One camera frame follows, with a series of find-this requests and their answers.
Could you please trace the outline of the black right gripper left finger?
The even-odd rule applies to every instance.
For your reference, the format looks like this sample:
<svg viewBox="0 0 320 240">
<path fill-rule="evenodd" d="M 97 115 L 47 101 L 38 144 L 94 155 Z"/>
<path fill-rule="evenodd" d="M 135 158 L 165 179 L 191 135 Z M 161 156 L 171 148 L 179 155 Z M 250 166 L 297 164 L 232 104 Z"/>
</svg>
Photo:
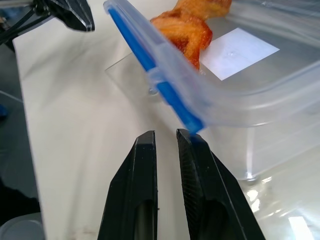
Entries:
<svg viewBox="0 0 320 240">
<path fill-rule="evenodd" d="M 97 240 L 157 240 L 156 136 L 138 136 L 110 182 Z"/>
</svg>

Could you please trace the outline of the grey round object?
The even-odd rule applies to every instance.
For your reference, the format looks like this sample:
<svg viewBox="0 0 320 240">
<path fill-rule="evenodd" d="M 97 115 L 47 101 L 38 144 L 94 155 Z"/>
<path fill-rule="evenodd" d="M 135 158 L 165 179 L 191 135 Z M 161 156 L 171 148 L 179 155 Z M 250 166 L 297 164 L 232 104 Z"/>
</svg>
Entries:
<svg viewBox="0 0 320 240">
<path fill-rule="evenodd" d="M 0 227 L 0 240 L 45 240 L 41 213 L 31 213 L 8 220 Z"/>
</svg>

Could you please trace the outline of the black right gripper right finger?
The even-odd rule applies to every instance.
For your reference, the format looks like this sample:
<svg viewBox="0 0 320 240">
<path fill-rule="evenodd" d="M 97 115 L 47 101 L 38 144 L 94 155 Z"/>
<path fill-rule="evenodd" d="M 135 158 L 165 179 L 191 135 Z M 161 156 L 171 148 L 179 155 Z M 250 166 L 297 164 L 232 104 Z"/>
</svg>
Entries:
<svg viewBox="0 0 320 240">
<path fill-rule="evenodd" d="M 198 134 L 176 131 L 190 240 L 266 240 L 232 173 Z"/>
</svg>

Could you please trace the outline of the orange fried food piece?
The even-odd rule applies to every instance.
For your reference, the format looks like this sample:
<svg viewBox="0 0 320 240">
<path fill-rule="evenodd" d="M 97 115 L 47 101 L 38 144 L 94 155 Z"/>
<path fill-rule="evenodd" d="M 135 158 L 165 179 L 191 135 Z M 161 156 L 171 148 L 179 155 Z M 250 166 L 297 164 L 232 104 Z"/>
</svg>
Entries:
<svg viewBox="0 0 320 240">
<path fill-rule="evenodd" d="M 226 16 L 231 4 L 232 0 L 178 0 L 172 10 L 150 22 L 199 70 L 200 53 L 213 38 L 206 20 Z"/>
</svg>

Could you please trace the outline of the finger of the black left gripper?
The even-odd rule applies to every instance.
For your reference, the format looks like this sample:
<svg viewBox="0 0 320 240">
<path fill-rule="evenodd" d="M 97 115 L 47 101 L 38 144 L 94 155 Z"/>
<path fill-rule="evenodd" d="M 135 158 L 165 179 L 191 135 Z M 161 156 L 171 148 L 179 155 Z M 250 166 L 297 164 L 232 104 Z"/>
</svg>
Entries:
<svg viewBox="0 0 320 240">
<path fill-rule="evenodd" d="M 35 13 L 55 17 L 70 29 L 94 32 L 95 22 L 87 0 L 33 0 Z"/>
</svg>

